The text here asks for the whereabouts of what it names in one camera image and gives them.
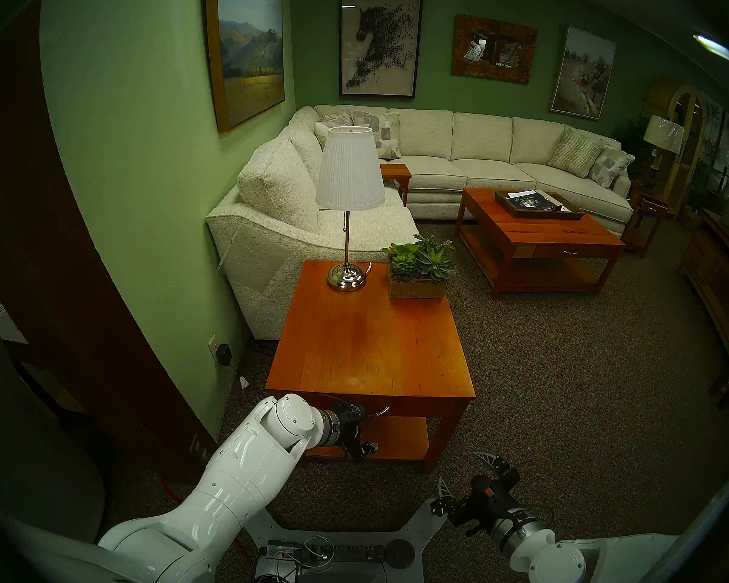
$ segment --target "ceiling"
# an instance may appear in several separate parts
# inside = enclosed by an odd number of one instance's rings
[[[729,62],[705,50],[693,35],[704,35],[719,43],[723,41],[690,0],[588,1],[660,37],[705,70],[729,92]]]

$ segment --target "silver lamp base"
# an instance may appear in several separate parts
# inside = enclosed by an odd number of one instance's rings
[[[330,269],[327,274],[327,284],[341,292],[359,290],[367,281],[367,273],[353,263],[341,263]]]

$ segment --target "carpet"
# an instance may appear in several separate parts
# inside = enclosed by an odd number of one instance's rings
[[[729,477],[729,407],[717,410],[707,394],[727,359],[676,270],[689,232],[666,221],[644,259],[619,258],[599,296],[492,300],[452,223],[418,228],[453,238],[458,271],[448,301],[477,397],[433,473],[399,463],[302,462],[271,506],[277,521],[290,529],[399,529],[436,495],[438,476],[457,497],[467,494],[470,478],[488,473],[472,452],[489,451],[521,473],[517,500],[553,506],[558,539],[680,534]],[[604,264],[589,263],[597,272]],[[239,366],[249,381],[264,387],[275,347],[249,343]],[[258,397],[233,386],[221,439]],[[106,527],[173,508],[153,472],[121,460]],[[248,536],[238,538],[253,556]],[[248,570],[233,548],[217,580],[247,581]],[[427,581],[525,581],[484,534],[468,539],[448,524],[424,552],[424,573]]]

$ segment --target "power adapter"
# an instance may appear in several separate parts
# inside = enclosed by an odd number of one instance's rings
[[[228,344],[220,344],[216,349],[216,361],[219,365],[229,365],[232,361],[232,351]]]

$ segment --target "wooden end table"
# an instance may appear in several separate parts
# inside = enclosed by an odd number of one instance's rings
[[[394,179],[399,184],[399,195],[402,197],[402,205],[406,207],[408,205],[408,182],[410,181],[410,170],[407,166],[382,162],[381,177],[383,179]]]
[[[365,286],[338,292],[327,285],[332,261],[305,261],[291,300],[266,389],[297,393],[329,408],[334,395],[387,415],[362,424],[362,442],[377,442],[366,459],[417,461],[430,472],[475,390],[448,298],[388,297],[388,265],[374,263]],[[441,418],[432,441],[426,418]],[[312,457],[342,458],[337,447]]]
[[[659,225],[667,216],[669,202],[660,193],[647,192],[642,183],[633,179],[630,203],[634,212],[627,223],[626,229],[621,234],[621,240],[627,245],[627,250],[640,254],[642,259],[645,257],[651,242],[653,242],[654,236],[659,230]],[[653,215],[656,218],[648,237],[644,237],[640,233],[640,224],[643,222],[644,215]]]

